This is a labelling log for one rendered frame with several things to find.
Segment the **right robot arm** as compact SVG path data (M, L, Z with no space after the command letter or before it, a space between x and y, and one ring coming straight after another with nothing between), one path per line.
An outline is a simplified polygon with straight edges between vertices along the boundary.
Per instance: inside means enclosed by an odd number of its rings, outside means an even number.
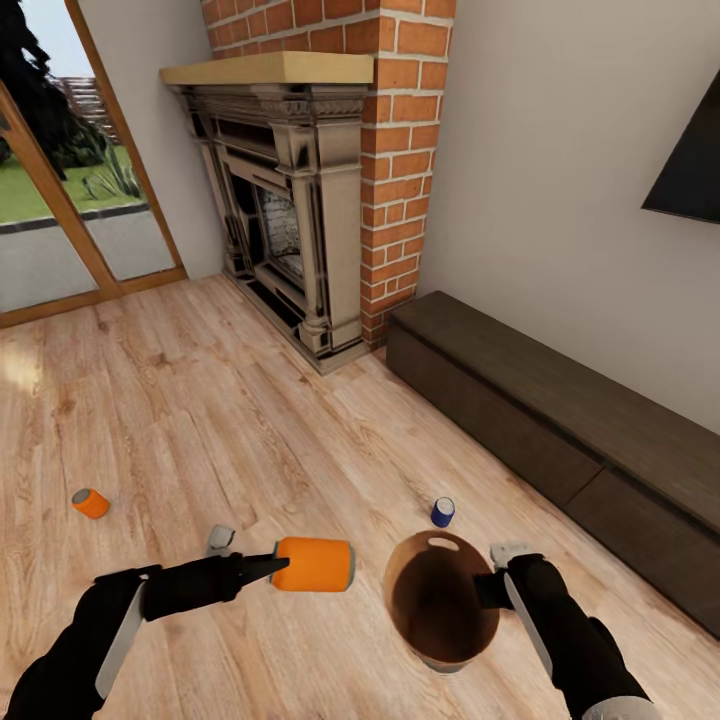
M572 720L665 720L626 669L608 627L588 618L526 541L489 543L493 573L473 578L482 609L516 611Z

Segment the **can of soda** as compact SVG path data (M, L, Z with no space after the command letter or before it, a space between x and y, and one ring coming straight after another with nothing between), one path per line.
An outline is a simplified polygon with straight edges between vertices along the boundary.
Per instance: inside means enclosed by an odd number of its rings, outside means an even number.
M273 559L289 565L269 575L279 591L344 593L355 577L355 550L347 541L285 537L275 543Z
M83 515L91 519L107 514L110 507L109 500L106 497L100 496L96 490L88 487L77 491L73 495L72 504L75 509L78 509Z
M455 504L448 497L437 499L431 513L432 522L437 527L447 527L455 514Z

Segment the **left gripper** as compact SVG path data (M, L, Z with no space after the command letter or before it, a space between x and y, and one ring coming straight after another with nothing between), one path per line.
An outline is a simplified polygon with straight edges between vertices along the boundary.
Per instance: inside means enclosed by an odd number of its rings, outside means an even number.
M273 559L273 554L243 557L239 552L185 563L178 575L179 611L235 600L242 587L284 569L289 563L289 557Z

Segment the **trash can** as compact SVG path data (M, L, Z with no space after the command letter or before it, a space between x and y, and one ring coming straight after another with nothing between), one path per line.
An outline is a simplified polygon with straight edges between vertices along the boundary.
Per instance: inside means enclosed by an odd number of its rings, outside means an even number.
M429 546L447 540L458 550ZM466 669L495 640L504 607L482 609L473 578L492 574L461 538L430 530L398 544L384 572L384 603L396 636L438 672Z

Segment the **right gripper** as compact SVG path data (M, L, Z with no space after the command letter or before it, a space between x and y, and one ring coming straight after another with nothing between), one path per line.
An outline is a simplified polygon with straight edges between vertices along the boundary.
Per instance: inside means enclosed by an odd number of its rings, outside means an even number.
M482 609L496 609L504 607L515 611L515 607L508 600L503 588L502 576L506 569L499 569L496 573L475 576L473 578L479 603Z

